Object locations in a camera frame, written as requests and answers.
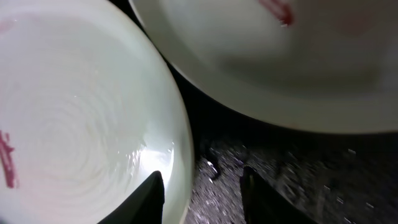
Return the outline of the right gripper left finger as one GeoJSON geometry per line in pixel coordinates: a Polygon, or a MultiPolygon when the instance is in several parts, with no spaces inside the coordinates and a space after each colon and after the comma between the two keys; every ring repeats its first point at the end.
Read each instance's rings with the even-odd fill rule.
{"type": "Polygon", "coordinates": [[[99,224],[161,224],[164,202],[164,182],[157,170],[99,224]]]}

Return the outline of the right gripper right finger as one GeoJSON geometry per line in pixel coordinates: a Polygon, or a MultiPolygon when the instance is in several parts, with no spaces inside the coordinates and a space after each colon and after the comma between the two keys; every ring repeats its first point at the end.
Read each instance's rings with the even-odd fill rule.
{"type": "Polygon", "coordinates": [[[283,198],[252,167],[244,167],[239,183],[247,224],[316,224],[283,198]]]}

